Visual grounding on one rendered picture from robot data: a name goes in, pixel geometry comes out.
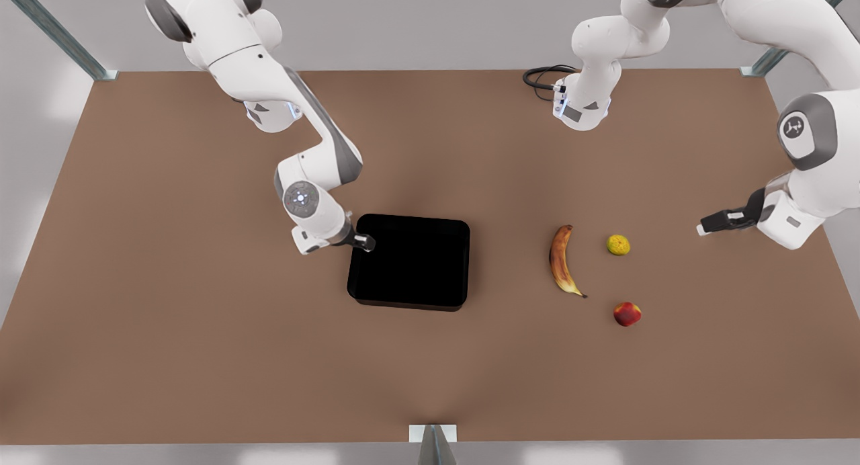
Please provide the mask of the black rectangular tray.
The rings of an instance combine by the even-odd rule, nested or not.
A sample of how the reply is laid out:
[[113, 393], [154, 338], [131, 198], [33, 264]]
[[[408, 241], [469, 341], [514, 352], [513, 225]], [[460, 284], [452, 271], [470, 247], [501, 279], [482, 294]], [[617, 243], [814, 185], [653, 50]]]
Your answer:
[[374, 250], [353, 249], [347, 293], [363, 305], [455, 312], [469, 290], [470, 227], [461, 220], [365, 214], [358, 233]]

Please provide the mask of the silver frame post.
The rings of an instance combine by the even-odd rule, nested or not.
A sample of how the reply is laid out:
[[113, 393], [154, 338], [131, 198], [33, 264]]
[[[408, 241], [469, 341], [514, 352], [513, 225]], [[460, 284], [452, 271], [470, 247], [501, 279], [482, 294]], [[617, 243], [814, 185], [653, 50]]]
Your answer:
[[417, 465], [457, 465], [451, 443], [458, 440], [457, 425], [409, 425], [409, 443], [419, 443]]
[[105, 69], [39, 0], [10, 1], [92, 79], [95, 81], [117, 79], [119, 72]]
[[860, 40], [836, 10], [844, 0], [723, 0], [737, 36], [768, 46], [744, 77], [765, 77], [788, 54], [805, 58], [830, 88], [860, 87]]

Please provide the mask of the ripe spotted banana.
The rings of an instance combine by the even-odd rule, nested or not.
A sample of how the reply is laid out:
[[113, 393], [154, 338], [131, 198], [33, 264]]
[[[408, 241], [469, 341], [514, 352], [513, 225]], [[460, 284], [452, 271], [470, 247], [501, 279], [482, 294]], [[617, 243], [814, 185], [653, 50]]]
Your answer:
[[587, 298], [588, 296], [581, 292], [575, 284], [567, 264], [567, 246], [571, 233], [571, 225], [560, 226], [557, 229], [549, 250], [548, 260], [550, 271], [560, 290], [565, 293], [575, 294], [575, 296]]

